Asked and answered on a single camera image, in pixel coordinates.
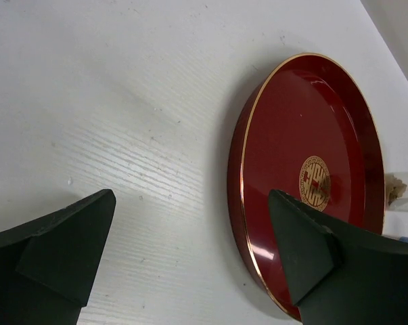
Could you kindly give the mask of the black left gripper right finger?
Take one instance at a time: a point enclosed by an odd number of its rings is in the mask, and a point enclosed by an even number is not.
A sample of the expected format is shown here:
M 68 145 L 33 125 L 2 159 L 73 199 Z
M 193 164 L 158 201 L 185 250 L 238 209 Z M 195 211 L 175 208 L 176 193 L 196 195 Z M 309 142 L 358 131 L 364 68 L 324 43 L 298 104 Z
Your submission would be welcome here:
M 288 291 L 304 324 L 408 324 L 408 242 L 268 198 Z

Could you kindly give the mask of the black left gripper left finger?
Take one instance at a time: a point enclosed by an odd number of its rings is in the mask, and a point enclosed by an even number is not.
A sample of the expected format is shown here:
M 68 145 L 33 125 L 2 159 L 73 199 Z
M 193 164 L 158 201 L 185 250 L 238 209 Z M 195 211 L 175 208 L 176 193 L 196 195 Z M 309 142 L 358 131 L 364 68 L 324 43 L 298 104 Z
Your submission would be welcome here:
M 0 324 L 76 324 L 93 288 L 116 197 L 100 190 L 0 232 Z

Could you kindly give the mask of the clear spice jar black cap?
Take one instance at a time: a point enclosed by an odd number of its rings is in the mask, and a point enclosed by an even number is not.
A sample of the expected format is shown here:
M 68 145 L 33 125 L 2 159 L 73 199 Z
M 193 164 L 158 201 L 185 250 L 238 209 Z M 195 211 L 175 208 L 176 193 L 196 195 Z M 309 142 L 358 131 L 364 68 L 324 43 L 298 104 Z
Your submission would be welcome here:
M 386 209 L 408 212 L 408 171 L 386 173 Z

